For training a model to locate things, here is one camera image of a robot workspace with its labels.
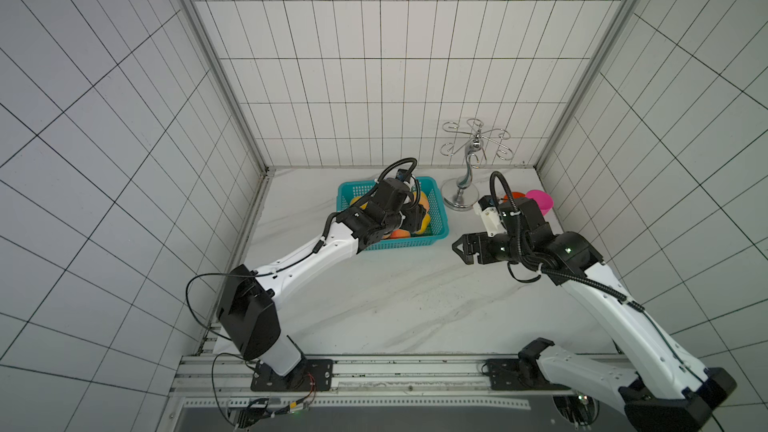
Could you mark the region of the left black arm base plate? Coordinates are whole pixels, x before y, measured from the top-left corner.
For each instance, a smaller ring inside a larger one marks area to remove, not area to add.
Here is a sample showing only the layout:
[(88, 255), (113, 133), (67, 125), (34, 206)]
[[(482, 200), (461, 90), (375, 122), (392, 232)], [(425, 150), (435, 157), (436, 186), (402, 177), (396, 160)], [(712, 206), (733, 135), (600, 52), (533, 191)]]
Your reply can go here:
[(334, 361), (303, 358), (287, 375), (277, 374), (264, 362), (256, 366), (252, 392), (325, 392), (331, 389)]

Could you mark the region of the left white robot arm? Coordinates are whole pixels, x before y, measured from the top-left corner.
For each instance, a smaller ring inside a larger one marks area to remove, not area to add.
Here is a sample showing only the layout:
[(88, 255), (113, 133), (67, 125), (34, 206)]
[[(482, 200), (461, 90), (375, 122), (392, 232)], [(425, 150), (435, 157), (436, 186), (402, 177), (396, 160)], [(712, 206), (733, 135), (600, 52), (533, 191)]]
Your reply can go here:
[(279, 309), (332, 266), (397, 230), (421, 229), (427, 210), (414, 176), (417, 164), (414, 157), (390, 164), (361, 198), (327, 217), (318, 237), (290, 254), (254, 270), (242, 264), (226, 275), (215, 317), (244, 360), (257, 359), (280, 377), (303, 374), (305, 356), (282, 330)]

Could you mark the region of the yellow peach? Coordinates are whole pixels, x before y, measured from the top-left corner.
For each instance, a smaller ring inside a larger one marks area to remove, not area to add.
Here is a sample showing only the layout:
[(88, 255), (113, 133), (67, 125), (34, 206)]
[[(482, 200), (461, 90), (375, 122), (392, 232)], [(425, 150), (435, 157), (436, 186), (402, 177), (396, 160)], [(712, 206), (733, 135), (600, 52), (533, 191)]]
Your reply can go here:
[(417, 231), (415, 231), (415, 234), (423, 235), (427, 231), (430, 222), (431, 222), (431, 216), (429, 213), (426, 213), (422, 220), (420, 228)]
[[(354, 205), (354, 204), (355, 204), (357, 201), (359, 201), (359, 200), (361, 199), (361, 197), (362, 197), (362, 196), (356, 196), (356, 197), (354, 197), (353, 199), (351, 199), (351, 201), (350, 201), (350, 206), (351, 206), (351, 205)], [(361, 205), (361, 209), (362, 209), (362, 210), (365, 210), (365, 208), (366, 208), (366, 207), (367, 207), (367, 203), (366, 203), (366, 204), (362, 204), (362, 205)]]
[(426, 211), (430, 210), (430, 203), (429, 203), (428, 197), (427, 197), (427, 195), (426, 195), (426, 193), (424, 191), (420, 192), (419, 204), (421, 206), (423, 206)]

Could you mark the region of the orange-red peach top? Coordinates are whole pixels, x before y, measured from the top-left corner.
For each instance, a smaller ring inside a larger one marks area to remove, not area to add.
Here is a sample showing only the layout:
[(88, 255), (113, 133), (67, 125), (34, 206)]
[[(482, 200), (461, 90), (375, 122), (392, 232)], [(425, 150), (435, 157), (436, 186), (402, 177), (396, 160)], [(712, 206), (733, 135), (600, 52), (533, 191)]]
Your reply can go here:
[(390, 239), (405, 239), (410, 237), (411, 237), (411, 233), (403, 229), (397, 229), (393, 231), (389, 236)]

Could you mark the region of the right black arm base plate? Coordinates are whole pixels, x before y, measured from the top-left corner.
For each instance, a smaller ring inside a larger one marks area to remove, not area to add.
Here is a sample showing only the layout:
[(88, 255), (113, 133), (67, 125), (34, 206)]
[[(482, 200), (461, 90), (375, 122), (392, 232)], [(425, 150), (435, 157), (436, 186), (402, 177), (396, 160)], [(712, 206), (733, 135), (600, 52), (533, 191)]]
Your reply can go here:
[(489, 378), (493, 391), (567, 391), (568, 387), (543, 378), (531, 363), (517, 358), (488, 359), (480, 372)]

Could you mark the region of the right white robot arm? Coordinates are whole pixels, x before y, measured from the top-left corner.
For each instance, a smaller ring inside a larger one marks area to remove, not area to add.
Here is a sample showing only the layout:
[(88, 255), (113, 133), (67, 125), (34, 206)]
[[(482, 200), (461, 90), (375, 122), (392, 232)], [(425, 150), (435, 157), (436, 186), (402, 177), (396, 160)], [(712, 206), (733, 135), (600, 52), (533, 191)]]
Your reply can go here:
[(563, 386), (621, 412), (637, 431), (698, 431), (737, 387), (677, 343), (623, 287), (597, 249), (576, 232), (553, 233), (537, 203), (515, 200), (494, 171), (478, 202), (484, 231), (462, 235), (453, 251), (467, 265), (504, 263), (548, 278), (598, 322), (628, 368), (574, 354), (537, 338), (517, 354), (516, 380), (529, 389)]

